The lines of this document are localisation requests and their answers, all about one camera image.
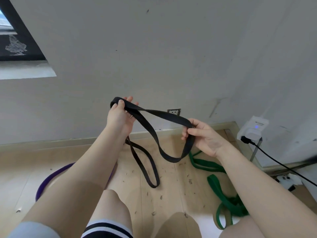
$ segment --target sleeve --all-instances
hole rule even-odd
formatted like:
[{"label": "sleeve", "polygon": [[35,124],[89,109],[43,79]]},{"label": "sleeve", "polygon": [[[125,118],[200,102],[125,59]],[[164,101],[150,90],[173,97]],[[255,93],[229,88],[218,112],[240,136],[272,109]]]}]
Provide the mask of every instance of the sleeve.
[{"label": "sleeve", "polygon": [[37,222],[20,223],[7,238],[60,238],[52,228]]}]

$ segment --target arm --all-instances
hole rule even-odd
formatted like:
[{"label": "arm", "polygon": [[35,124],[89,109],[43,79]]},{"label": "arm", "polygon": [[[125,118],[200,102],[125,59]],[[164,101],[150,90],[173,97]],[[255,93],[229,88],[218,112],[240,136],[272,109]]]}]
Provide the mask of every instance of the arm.
[{"label": "arm", "polygon": [[317,216],[291,192],[248,161],[209,125],[190,119],[182,139],[196,136],[196,146],[217,157],[248,212],[265,237],[317,237]]},{"label": "arm", "polygon": [[107,126],[96,141],[43,194],[23,221],[42,223],[53,228],[61,237],[80,237],[134,121],[135,118],[125,112],[122,100],[118,105],[114,104],[108,114]]}]

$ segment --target resistance band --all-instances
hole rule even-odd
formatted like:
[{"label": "resistance band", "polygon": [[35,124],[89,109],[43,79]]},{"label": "resistance band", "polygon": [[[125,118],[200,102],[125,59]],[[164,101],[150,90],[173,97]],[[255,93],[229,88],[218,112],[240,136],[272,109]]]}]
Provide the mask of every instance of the resistance band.
[{"label": "resistance band", "polygon": [[[135,117],[139,122],[140,124],[152,135],[152,137],[154,138],[155,142],[157,143],[158,145],[158,149],[160,151],[160,154],[161,156],[171,162],[171,163],[177,163],[179,162],[181,159],[183,159],[185,156],[188,155],[188,153],[190,152],[190,150],[192,149],[193,147],[193,144],[194,144],[194,141],[195,141],[195,136],[192,136],[192,135],[188,135],[188,138],[186,140],[186,143],[185,143],[185,146],[184,146],[184,149],[183,149],[183,152],[182,152],[182,155],[179,157],[179,158],[174,158],[172,156],[169,156],[168,154],[166,154],[163,149],[160,147],[160,144],[159,144],[159,139],[158,139],[158,136],[154,130],[154,128],[151,126],[151,124],[145,119],[145,117],[140,113],[140,111],[145,111],[145,112],[148,112],[150,114],[153,114],[157,117],[160,117],[162,119],[165,119],[165,120],[168,120],[168,121],[171,121],[171,122],[174,122],[174,123],[177,123],[177,124],[180,124],[180,125],[183,125],[183,126],[186,126],[188,128],[194,128],[194,126],[192,125],[192,123],[188,120],[188,119],[185,119],[181,116],[177,116],[177,115],[174,115],[174,114],[171,114],[171,113],[168,113],[168,112],[163,112],[163,111],[158,111],[158,110],[151,110],[151,109],[144,109],[144,108],[141,108],[123,98],[120,98],[120,97],[115,97],[112,102],[110,103],[110,107],[112,107],[115,103],[117,104],[119,102],[119,100],[123,100],[124,103],[125,103],[125,110],[128,111],[133,117]],[[155,162],[152,158],[152,156],[150,155],[150,153],[145,149],[143,148],[142,146],[136,144],[136,143],[133,143],[130,141],[129,139],[129,136],[126,138],[125,140],[125,143],[130,145],[130,148],[131,148],[131,152],[133,154],[133,157],[135,158],[135,160],[137,161],[137,164],[140,166],[140,169],[142,171],[142,173],[144,174],[144,177],[147,181],[147,183],[149,184],[150,187],[152,188],[156,188],[157,186],[159,186],[160,184],[160,180],[159,180],[159,174],[158,174],[158,171],[157,171],[157,168],[156,168],[156,165],[155,165]],[[137,153],[135,152],[134,148],[137,148],[139,150],[141,150],[142,152],[145,153],[145,155],[148,157],[148,159],[150,160],[150,163],[152,165],[152,168],[153,168],[153,171],[154,171],[154,176],[155,176],[155,179],[156,179],[156,185],[154,185],[150,178],[149,178],[149,175],[148,173],[146,172],[146,169],[145,167],[143,166],[140,158],[138,157]],[[54,178],[56,177],[57,175],[59,175],[61,172],[67,170],[68,168],[70,168],[72,164],[68,164],[62,168],[60,168],[59,170],[53,172],[51,175],[49,175],[43,182],[42,184],[40,185],[40,187],[38,188],[37,192],[36,192],[36,196],[35,196],[35,200],[37,201],[45,187],[49,184],[49,182]]]},{"label": "resistance band", "polygon": [[[215,162],[212,162],[212,161],[194,158],[194,156],[200,154],[201,152],[202,151],[199,151],[195,154],[192,154],[191,152],[189,152],[189,159],[191,160],[191,163],[195,168],[210,171],[210,172],[222,172],[222,173],[226,174],[226,171],[224,170],[224,168],[221,165],[219,165]],[[216,221],[217,221],[218,226],[222,230],[224,229],[224,227],[222,226],[222,224],[220,222],[220,218],[219,218],[220,211],[222,208],[226,207],[230,211],[231,222],[229,225],[233,224],[232,215],[239,216],[239,217],[243,217],[243,216],[248,215],[248,211],[245,208],[244,204],[242,203],[239,195],[236,195],[236,197],[225,196],[224,193],[222,192],[220,182],[215,175],[208,176],[207,181],[208,181],[209,186],[215,192],[216,196],[218,196],[222,202],[219,205],[217,212],[216,212]]]}]

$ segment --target purple resistance band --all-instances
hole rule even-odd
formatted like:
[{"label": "purple resistance band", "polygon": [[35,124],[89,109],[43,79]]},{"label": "purple resistance band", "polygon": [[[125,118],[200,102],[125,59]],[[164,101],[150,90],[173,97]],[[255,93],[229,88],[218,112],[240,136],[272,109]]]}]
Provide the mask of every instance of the purple resistance band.
[{"label": "purple resistance band", "polygon": [[[40,184],[39,188],[37,189],[37,192],[36,192],[36,195],[35,195],[35,201],[38,201],[38,199],[41,197],[45,187],[50,183],[51,180],[54,179],[54,177],[56,177],[57,175],[59,175],[60,173],[64,172],[65,170],[69,169],[70,167],[73,166],[74,163],[71,163],[71,164],[68,164],[68,165],[65,165],[64,167],[58,169],[57,171],[51,173],[43,182],[42,184]],[[111,175],[109,177],[109,180],[111,179],[112,175],[113,175],[113,171],[114,171],[114,168],[111,172]]]}]

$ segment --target green strap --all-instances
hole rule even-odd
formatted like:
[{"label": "green strap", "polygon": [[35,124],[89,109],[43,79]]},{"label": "green strap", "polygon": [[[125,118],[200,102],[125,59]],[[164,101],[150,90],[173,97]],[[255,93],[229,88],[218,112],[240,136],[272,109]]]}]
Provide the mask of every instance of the green strap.
[{"label": "green strap", "polygon": [[[195,154],[192,154],[189,152],[189,159],[191,160],[192,165],[197,168],[197,169],[202,169],[210,172],[222,172],[226,173],[224,168],[212,161],[207,161],[207,160],[201,160],[201,159],[195,159],[194,156],[200,154],[202,151],[199,151]],[[220,211],[222,208],[226,207],[230,211],[230,216],[231,216],[231,223],[230,225],[233,224],[232,221],[232,215],[243,217],[248,215],[248,211],[245,208],[244,204],[242,203],[239,195],[236,195],[236,197],[227,197],[224,195],[222,192],[220,182],[218,178],[215,175],[210,175],[207,177],[208,184],[212,188],[212,190],[215,192],[215,194],[219,197],[219,199],[222,201],[222,203],[219,205],[217,212],[216,212],[216,221],[218,226],[223,230],[224,227],[220,223]]]}]

